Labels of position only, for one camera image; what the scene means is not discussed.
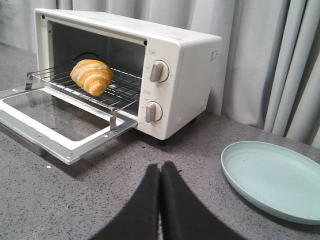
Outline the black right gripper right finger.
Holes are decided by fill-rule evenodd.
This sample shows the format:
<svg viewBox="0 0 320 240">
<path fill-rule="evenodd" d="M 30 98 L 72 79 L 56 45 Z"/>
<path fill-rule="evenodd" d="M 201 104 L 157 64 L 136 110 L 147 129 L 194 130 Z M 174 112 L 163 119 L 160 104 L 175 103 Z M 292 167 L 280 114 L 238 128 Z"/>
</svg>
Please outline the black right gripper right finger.
<svg viewBox="0 0 320 240">
<path fill-rule="evenodd" d="M 165 240 L 243 240 L 195 196 L 173 162 L 161 167 L 160 214 Z"/>
</svg>

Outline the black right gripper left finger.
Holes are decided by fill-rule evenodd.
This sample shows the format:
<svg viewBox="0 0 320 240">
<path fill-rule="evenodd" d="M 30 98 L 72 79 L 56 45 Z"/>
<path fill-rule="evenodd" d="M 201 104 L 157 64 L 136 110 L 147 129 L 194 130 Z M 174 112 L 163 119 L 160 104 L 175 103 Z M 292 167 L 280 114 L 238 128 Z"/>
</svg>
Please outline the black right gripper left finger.
<svg viewBox="0 0 320 240">
<path fill-rule="evenodd" d="M 150 164 L 130 200 L 92 239 L 157 240 L 159 188 L 160 171 L 156 164 Z"/>
</svg>

